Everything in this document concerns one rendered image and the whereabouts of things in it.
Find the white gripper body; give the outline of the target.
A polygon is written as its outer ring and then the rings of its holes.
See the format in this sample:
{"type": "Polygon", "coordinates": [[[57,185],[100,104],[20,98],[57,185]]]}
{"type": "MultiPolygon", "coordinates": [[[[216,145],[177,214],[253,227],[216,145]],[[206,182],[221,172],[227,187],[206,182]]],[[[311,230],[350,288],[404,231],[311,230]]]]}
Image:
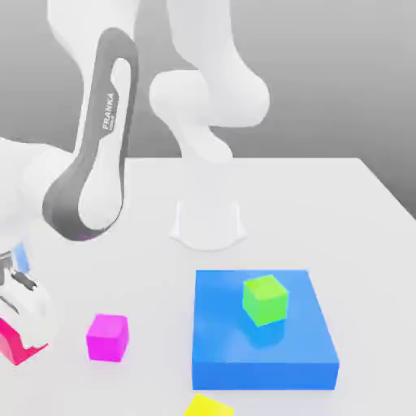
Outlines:
{"type": "Polygon", "coordinates": [[[59,326],[50,295],[40,284],[33,290],[0,286],[0,318],[17,331],[25,349],[50,343],[59,326]]]}

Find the small red cube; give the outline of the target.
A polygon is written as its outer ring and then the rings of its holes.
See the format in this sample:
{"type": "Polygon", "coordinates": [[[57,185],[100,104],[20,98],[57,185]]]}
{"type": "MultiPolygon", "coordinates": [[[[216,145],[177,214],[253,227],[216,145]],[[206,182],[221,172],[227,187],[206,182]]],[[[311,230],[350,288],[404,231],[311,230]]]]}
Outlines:
{"type": "Polygon", "coordinates": [[[20,334],[3,318],[0,318],[0,353],[15,366],[25,362],[47,346],[48,344],[40,347],[24,347],[20,334]]]}

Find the small magenta cube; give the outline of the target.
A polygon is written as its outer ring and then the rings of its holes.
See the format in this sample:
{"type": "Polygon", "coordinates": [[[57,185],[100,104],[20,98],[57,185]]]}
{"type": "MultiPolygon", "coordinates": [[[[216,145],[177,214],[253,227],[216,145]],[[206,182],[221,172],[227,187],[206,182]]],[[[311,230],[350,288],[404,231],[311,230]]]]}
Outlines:
{"type": "Polygon", "coordinates": [[[96,314],[87,334],[89,359],[121,362],[129,342],[128,318],[117,314],[96,314]]]}

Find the small yellow cube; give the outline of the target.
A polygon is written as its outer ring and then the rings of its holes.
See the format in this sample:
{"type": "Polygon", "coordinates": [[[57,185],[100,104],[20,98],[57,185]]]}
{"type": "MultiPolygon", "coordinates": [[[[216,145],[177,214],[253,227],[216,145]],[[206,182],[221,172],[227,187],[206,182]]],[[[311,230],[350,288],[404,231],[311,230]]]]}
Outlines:
{"type": "Polygon", "coordinates": [[[234,409],[197,393],[185,410],[184,416],[234,416],[234,409]]]}

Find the small green cube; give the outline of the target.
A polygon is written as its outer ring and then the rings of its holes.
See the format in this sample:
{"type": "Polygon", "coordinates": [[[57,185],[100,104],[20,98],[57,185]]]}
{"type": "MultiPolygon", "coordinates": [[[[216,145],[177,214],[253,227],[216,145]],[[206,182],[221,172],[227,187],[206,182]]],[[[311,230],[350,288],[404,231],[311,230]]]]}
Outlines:
{"type": "Polygon", "coordinates": [[[242,307],[257,327],[283,321],[288,315],[289,291],[274,275],[243,283],[242,307]]]}

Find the large blue box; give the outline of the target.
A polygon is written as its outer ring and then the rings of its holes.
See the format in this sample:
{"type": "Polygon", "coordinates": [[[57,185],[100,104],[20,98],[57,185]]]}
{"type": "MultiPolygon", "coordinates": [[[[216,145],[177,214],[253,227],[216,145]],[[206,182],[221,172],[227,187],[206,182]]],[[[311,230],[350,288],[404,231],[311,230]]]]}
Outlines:
{"type": "Polygon", "coordinates": [[[195,390],[332,390],[340,360],[306,270],[198,270],[193,313],[195,390]],[[258,327],[243,283],[270,274],[288,290],[288,317],[258,327]]]}

